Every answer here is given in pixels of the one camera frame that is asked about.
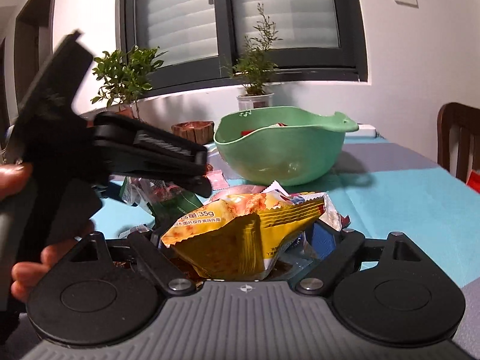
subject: window blind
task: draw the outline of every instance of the window blind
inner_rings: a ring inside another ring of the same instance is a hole
[[[137,43],[168,52],[165,65],[218,55],[209,0],[137,0]]]
[[[334,0],[232,0],[240,50],[245,35],[257,36],[257,3],[264,3],[283,39],[274,48],[339,47]]]

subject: person's finger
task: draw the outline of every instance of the person's finger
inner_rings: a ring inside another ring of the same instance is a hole
[[[23,303],[27,303],[28,296],[30,295],[31,290],[32,288],[25,287],[18,281],[14,282],[10,287],[10,291],[13,297]]]
[[[88,221],[87,225],[78,232],[78,236],[85,237],[86,235],[93,233],[94,229],[95,225],[93,222]],[[66,255],[72,247],[75,246],[76,243],[77,241],[75,239],[68,239],[55,245],[45,247],[40,255],[40,261],[42,261],[43,264],[52,267],[58,263],[58,261],[60,261],[62,257]]]
[[[37,262],[18,262],[11,269],[11,277],[25,287],[35,287],[49,269]]]
[[[32,174],[29,163],[0,166],[0,200],[19,193]]]

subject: white flower pot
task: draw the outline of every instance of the white flower pot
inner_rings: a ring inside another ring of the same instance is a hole
[[[267,93],[261,96],[237,96],[238,110],[245,111],[247,109],[271,107],[272,97],[273,93]]]

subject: window frame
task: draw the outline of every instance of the window frame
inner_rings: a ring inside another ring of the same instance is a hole
[[[137,43],[136,0],[118,0],[120,45],[123,51]],[[269,52],[279,69],[272,82],[335,80],[367,81],[367,53],[359,0],[334,0],[340,47],[290,48]],[[195,89],[238,85],[229,66],[238,58],[232,0],[215,0],[218,56],[164,66],[149,76],[153,86],[145,97]]]

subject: silver screw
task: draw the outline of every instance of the silver screw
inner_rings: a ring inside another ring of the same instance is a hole
[[[188,290],[191,287],[191,281],[188,279],[173,279],[170,280],[169,287],[174,291]]]
[[[323,281],[315,277],[308,277],[300,282],[300,287],[304,290],[315,291],[323,287]]]

